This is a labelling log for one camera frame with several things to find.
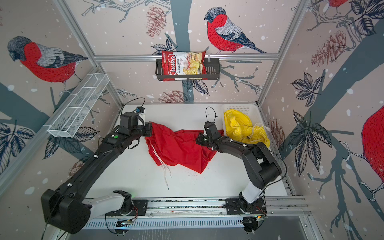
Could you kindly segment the yellow shorts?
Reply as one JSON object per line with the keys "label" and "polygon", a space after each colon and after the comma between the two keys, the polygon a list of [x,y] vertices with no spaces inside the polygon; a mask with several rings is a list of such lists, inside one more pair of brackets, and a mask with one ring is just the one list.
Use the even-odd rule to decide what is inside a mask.
{"label": "yellow shorts", "polygon": [[270,147],[267,135],[268,127],[261,123],[252,123],[251,119],[234,109],[224,112],[225,135],[244,144],[263,143]]}

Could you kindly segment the red shorts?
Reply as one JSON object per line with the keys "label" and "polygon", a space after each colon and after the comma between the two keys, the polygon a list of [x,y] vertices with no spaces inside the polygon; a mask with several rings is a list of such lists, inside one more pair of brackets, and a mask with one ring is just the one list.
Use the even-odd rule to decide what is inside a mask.
{"label": "red shorts", "polygon": [[202,130],[179,130],[152,123],[152,136],[146,137],[149,154],[157,166],[182,165],[201,174],[216,155],[216,151],[196,143]]}

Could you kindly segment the white plastic basket tray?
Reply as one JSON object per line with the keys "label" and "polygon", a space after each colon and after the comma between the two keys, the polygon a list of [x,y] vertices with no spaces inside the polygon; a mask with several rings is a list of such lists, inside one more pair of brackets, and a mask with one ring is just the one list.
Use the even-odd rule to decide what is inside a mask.
{"label": "white plastic basket tray", "polygon": [[[223,112],[222,113],[222,122],[223,122],[224,135],[226,133],[225,124],[224,124],[224,112],[226,112],[227,110],[230,110],[230,109],[237,110],[237,111],[247,115],[251,119],[252,123],[261,123],[262,125],[268,127],[267,124],[265,124],[263,122],[260,111],[256,105],[252,105],[252,104],[227,104],[227,105],[222,106],[222,112]],[[270,136],[270,133],[271,133],[271,129],[269,128],[269,130],[267,130],[267,135],[270,139],[270,145],[271,145],[272,137]]]}

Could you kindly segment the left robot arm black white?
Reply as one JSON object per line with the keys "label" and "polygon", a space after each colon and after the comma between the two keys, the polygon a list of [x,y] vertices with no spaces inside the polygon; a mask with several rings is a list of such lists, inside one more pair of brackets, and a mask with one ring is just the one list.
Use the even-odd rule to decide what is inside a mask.
{"label": "left robot arm black white", "polygon": [[107,167],[125,150],[133,149],[134,141],[150,137],[152,129],[152,124],[145,122],[143,107],[121,114],[120,124],[103,138],[81,169],[56,190],[43,193],[41,202],[46,224],[76,234],[98,216],[116,211],[128,215],[135,210],[132,195],[122,190],[89,201],[86,195]]}

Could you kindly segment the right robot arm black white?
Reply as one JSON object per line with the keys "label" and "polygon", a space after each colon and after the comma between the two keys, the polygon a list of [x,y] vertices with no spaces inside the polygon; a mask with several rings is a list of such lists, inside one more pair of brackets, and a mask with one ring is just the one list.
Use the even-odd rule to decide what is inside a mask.
{"label": "right robot arm black white", "polygon": [[214,122],[205,122],[204,132],[199,134],[196,143],[211,151],[229,154],[243,161],[249,183],[240,192],[238,205],[227,204],[234,211],[242,211],[245,214],[266,215],[266,207],[263,206],[263,192],[268,184],[273,183],[282,174],[282,169],[271,151],[263,143],[244,144],[222,136]]}

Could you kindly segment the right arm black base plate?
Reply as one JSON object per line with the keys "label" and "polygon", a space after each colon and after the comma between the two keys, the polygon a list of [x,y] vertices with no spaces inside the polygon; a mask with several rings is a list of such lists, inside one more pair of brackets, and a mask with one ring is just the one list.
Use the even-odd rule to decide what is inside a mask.
{"label": "right arm black base plate", "polygon": [[267,206],[264,199],[259,198],[255,202],[249,204],[246,200],[226,199],[222,208],[226,209],[227,215],[266,215]]}

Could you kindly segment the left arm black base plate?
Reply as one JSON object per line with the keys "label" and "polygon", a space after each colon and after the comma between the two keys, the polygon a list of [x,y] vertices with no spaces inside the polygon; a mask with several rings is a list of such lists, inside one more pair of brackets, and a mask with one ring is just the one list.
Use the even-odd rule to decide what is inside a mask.
{"label": "left arm black base plate", "polygon": [[139,217],[145,216],[147,211],[148,200],[131,200],[124,203],[123,206],[116,211],[106,213],[107,217]]}

